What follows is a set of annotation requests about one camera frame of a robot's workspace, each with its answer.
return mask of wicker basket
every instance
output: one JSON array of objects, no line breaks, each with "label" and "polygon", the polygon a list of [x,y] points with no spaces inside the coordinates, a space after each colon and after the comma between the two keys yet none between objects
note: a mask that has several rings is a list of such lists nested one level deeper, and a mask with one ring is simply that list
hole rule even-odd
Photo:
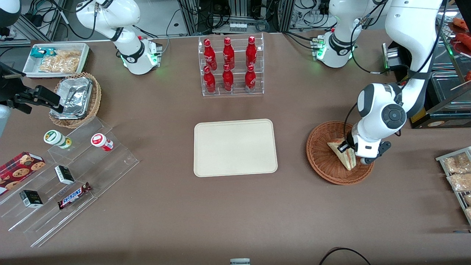
[{"label": "wicker basket", "polygon": [[[352,128],[347,124],[346,131]],[[332,139],[343,138],[343,122],[325,122],[311,131],[306,143],[306,153],[312,168],[324,179],[339,185],[357,184],[373,170],[373,163],[363,165],[357,157],[357,166],[348,171],[327,145]]]},{"label": "wicker basket", "polygon": [[[81,120],[59,120],[59,119],[56,119],[56,118],[52,117],[51,114],[49,114],[49,118],[57,126],[67,127],[69,129],[75,129],[75,128],[79,127],[80,125],[82,125],[82,123],[84,123],[88,119],[93,118],[97,114],[98,109],[100,108],[100,100],[101,100],[100,84],[98,84],[95,77],[93,77],[92,75],[90,75],[88,73],[80,73],[80,74],[76,74],[76,75],[71,75],[71,76],[68,76],[66,78],[79,78],[79,77],[87,77],[87,78],[91,79],[92,82],[93,82],[92,95],[90,96],[90,104],[89,104],[89,108],[88,108],[88,114],[85,118],[83,118]],[[57,92],[57,90],[59,88],[59,84],[57,84],[56,88],[54,89],[54,92]]]}]

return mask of red cookie box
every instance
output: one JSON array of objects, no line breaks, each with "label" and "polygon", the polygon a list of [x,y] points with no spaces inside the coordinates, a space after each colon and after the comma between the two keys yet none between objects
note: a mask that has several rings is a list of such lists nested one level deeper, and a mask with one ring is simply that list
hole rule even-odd
[{"label": "red cookie box", "polygon": [[0,196],[45,166],[45,164],[42,157],[22,152],[0,166]]}]

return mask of acrylic bottle rack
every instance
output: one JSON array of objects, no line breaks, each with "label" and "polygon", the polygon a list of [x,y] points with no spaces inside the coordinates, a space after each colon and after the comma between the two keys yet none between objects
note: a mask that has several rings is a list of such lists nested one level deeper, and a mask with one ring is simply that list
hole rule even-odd
[{"label": "acrylic bottle rack", "polygon": [[[90,139],[95,133],[102,133],[112,140],[113,149],[106,152],[92,146]],[[139,163],[116,139],[111,127],[97,117],[75,129],[68,137],[72,139],[71,147],[51,147],[42,155],[46,166],[0,197],[3,223],[9,231],[23,232],[31,247],[44,244]],[[57,165],[69,168],[74,184],[59,182],[54,170]],[[86,182],[92,190],[60,210],[57,202]],[[37,191],[43,206],[38,209],[25,207],[19,195],[22,190]]]},{"label": "acrylic bottle rack", "polygon": [[[254,72],[257,78],[255,79],[255,90],[252,93],[247,93],[245,91],[245,73],[247,72],[247,65],[245,64],[245,50],[247,49],[249,36],[255,37],[255,46],[257,47],[257,61],[254,65]],[[222,73],[224,72],[224,57],[222,55],[222,51],[224,49],[224,36],[204,36],[198,39],[198,57],[200,63],[201,87],[203,91],[203,96],[243,96],[263,94],[265,92],[263,34],[235,34],[230,35],[230,38],[235,54],[235,68],[232,69],[232,73],[234,75],[234,89],[232,90],[232,92],[227,92],[224,89],[224,83],[222,80]],[[211,41],[211,46],[216,52],[216,62],[218,64],[218,68],[215,71],[212,71],[212,74],[216,79],[216,93],[214,94],[209,94],[206,90],[206,86],[204,85],[203,67],[206,65],[206,61],[204,60],[204,39],[209,39]]]}]

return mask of table surface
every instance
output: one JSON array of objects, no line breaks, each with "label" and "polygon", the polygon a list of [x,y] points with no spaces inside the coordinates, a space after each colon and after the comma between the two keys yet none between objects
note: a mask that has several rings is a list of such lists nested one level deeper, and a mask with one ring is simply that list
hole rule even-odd
[{"label": "table surface", "polygon": [[[343,120],[365,85],[394,77],[362,72],[353,61],[331,69],[282,34],[264,37],[265,94],[243,98],[203,98],[196,37],[171,39],[162,66],[143,76],[123,67],[111,42],[88,42],[87,71],[103,91],[98,117],[141,162],[40,248],[0,224],[0,264],[220,265],[249,257],[254,265],[310,265],[339,246],[372,264],[470,261],[471,235],[452,233],[469,227],[435,157],[469,146],[471,129],[407,124],[363,182],[330,184],[306,158],[310,131]],[[383,42],[390,42],[384,31],[361,34],[355,54],[363,67],[380,69]],[[47,113],[12,113],[0,164],[21,151],[44,153],[49,129],[70,132]],[[275,173],[194,175],[197,123],[259,118],[274,124]],[[358,119],[355,111],[350,121]]]}]

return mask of coca-cola bottle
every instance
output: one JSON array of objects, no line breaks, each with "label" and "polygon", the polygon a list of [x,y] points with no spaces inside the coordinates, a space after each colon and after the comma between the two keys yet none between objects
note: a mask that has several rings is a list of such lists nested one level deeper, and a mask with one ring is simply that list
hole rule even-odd
[{"label": "coca-cola bottle", "polygon": [[234,48],[231,45],[231,38],[229,37],[224,38],[224,50],[222,54],[224,55],[224,63],[228,64],[231,70],[234,69],[236,66]]},{"label": "coca-cola bottle", "polygon": [[211,41],[209,39],[205,39],[204,43],[204,60],[206,64],[211,67],[212,71],[216,71],[218,69],[218,63],[216,63],[216,53],[214,49],[211,47]]},{"label": "coca-cola bottle", "polygon": [[255,90],[255,75],[253,71],[253,65],[247,67],[247,72],[245,73],[245,91],[247,93],[252,93]]},{"label": "coca-cola bottle", "polygon": [[216,93],[216,80],[214,79],[214,75],[211,73],[211,69],[209,66],[203,67],[204,75],[204,85],[206,86],[206,90],[209,94]]},{"label": "coca-cola bottle", "polygon": [[224,81],[224,90],[226,90],[227,92],[231,92],[234,88],[234,75],[231,72],[229,64],[224,65],[222,80]]},{"label": "coca-cola bottle", "polygon": [[249,65],[255,65],[255,62],[257,62],[257,47],[255,46],[255,37],[250,36],[249,45],[245,50],[245,64],[249,67]]}]

